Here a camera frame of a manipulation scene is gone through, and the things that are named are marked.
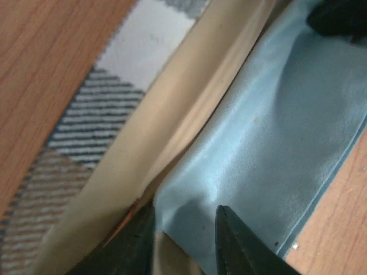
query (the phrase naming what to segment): folded fabric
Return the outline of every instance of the folded fabric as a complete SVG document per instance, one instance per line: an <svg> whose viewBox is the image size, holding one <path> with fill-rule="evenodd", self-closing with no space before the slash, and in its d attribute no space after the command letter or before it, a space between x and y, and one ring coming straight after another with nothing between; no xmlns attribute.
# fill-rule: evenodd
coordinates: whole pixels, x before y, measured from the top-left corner
<svg viewBox="0 0 367 275"><path fill-rule="evenodd" d="M218 205L285 256L364 129L367 49L313 32L318 2L295 0L271 26L157 194L159 230L206 274Z"/></svg>

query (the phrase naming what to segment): tan cloth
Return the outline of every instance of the tan cloth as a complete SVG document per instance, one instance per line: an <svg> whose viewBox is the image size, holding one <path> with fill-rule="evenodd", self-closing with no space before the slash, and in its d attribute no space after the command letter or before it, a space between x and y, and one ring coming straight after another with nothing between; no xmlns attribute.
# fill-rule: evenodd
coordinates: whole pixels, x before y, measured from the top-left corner
<svg viewBox="0 0 367 275"><path fill-rule="evenodd" d="M273 6L274 0L212 0L44 239L30 274L64 274L79 262L190 144L228 89Z"/></svg>

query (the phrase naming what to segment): wood surface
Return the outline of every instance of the wood surface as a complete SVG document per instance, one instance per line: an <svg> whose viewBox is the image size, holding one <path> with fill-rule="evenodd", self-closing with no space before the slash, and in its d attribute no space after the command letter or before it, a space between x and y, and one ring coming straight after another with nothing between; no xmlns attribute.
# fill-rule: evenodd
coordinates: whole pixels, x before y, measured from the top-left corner
<svg viewBox="0 0 367 275"><path fill-rule="evenodd" d="M0 217L136 0L0 0Z"/></svg>
<svg viewBox="0 0 367 275"><path fill-rule="evenodd" d="M112 32L136 0L0 0L0 215ZM367 274L367 132L287 262Z"/></svg>

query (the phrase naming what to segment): wooden table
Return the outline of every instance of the wooden table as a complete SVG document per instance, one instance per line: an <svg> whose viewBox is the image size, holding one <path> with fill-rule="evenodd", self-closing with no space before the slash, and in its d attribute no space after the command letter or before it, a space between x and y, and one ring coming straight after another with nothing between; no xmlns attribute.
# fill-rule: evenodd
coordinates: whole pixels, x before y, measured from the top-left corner
<svg viewBox="0 0 367 275"><path fill-rule="evenodd" d="M0 213L136 0L0 0ZM367 132L287 262L303 274L367 274Z"/></svg>

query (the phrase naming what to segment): wood grain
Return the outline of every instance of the wood grain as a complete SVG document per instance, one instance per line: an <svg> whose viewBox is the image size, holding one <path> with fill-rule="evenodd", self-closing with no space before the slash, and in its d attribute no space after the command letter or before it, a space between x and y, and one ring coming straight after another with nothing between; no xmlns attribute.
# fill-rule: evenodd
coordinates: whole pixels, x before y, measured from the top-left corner
<svg viewBox="0 0 367 275"><path fill-rule="evenodd" d="M367 274L367 131L298 238L287 262L304 275Z"/></svg>
<svg viewBox="0 0 367 275"><path fill-rule="evenodd" d="M0 213L135 1L0 0Z"/></svg>

